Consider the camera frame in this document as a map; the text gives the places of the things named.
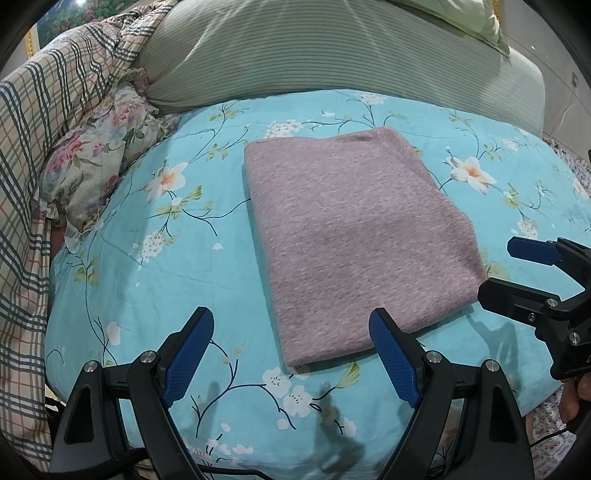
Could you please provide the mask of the person's right hand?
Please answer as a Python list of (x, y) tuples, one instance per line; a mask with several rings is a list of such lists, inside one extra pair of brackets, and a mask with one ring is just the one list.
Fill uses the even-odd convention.
[(578, 381), (565, 379), (562, 383), (563, 390), (559, 403), (559, 413), (561, 420), (568, 423), (577, 416), (580, 403), (591, 400), (590, 374), (584, 375)]

